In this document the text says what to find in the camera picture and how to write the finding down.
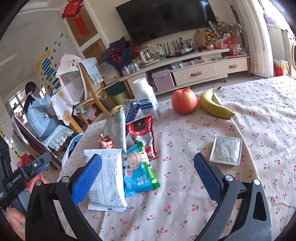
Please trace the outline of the left hand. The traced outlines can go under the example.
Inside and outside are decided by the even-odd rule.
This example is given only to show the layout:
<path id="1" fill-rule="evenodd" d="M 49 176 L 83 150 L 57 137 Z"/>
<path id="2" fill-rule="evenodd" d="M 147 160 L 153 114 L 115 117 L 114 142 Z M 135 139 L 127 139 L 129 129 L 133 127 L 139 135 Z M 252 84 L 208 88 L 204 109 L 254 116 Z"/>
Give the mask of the left hand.
<path id="1" fill-rule="evenodd" d="M 18 236 L 25 240 L 25 222 L 26 217 L 15 208 L 6 208 L 7 216 L 9 217 L 9 223 L 13 230 L 18 234 Z"/>

